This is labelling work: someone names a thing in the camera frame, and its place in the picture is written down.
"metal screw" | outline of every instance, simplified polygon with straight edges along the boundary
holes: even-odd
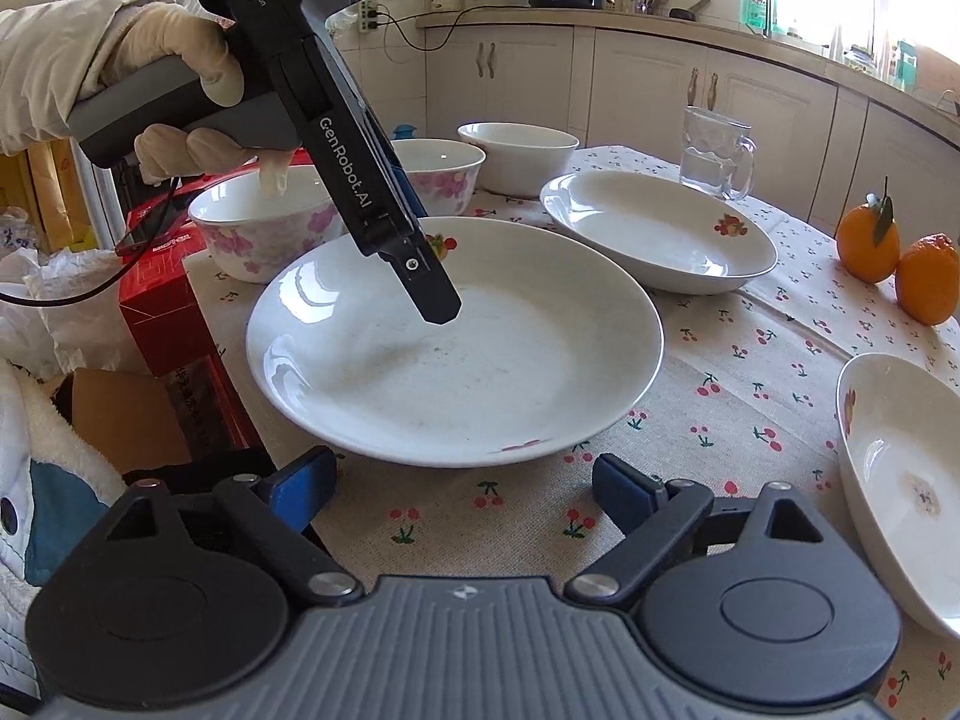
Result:
[[[351,594],[356,589],[357,580],[341,571],[326,571],[323,574],[314,574],[307,581],[306,586],[315,595],[340,598]]]
[[[606,574],[581,574],[570,584],[584,598],[610,598],[620,589],[620,583]]]

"bowl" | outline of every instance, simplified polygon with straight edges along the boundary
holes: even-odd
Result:
[[[508,221],[421,225],[463,299],[453,322],[424,322],[390,266],[346,237],[264,290],[247,360],[287,418],[365,457],[501,466],[595,436],[649,389],[664,330],[619,266]]]
[[[210,187],[190,204],[190,218],[225,274],[269,284],[306,251],[339,238],[344,223],[312,165],[291,167],[287,191],[267,197],[256,170]]]
[[[539,197],[547,181],[568,171],[580,147],[568,133],[531,124],[465,124],[458,132],[487,153],[481,188],[507,197]]]
[[[572,173],[544,186],[541,203],[565,232],[656,290],[718,295],[776,266],[774,242],[741,211],[665,178]]]
[[[487,159],[481,149],[460,141],[426,138],[393,141],[391,145],[431,217],[459,217],[467,210],[480,166]]]
[[[853,524],[896,603],[960,638],[960,397],[887,354],[848,362],[837,385],[840,473]]]

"glass mug handle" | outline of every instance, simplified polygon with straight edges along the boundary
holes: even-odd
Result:
[[[743,162],[749,162],[750,167],[749,171],[747,172],[747,182],[744,184],[743,189],[737,191],[736,193],[732,193],[730,197],[731,200],[742,200],[754,190],[754,158],[757,155],[757,144],[750,140],[750,138],[746,137],[739,138],[737,140],[737,144],[747,155],[747,159],[743,160]]]

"chrome faucet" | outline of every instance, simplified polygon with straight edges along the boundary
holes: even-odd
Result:
[[[771,19],[771,11],[773,10],[773,1],[774,0],[763,0],[766,5],[766,15],[763,25],[763,37],[772,38],[774,36],[773,20]]]

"blue fabric patch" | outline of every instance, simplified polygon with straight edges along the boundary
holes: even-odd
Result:
[[[24,578],[40,587],[109,507],[97,500],[83,479],[52,463],[30,460],[30,482],[34,488],[34,523]]]

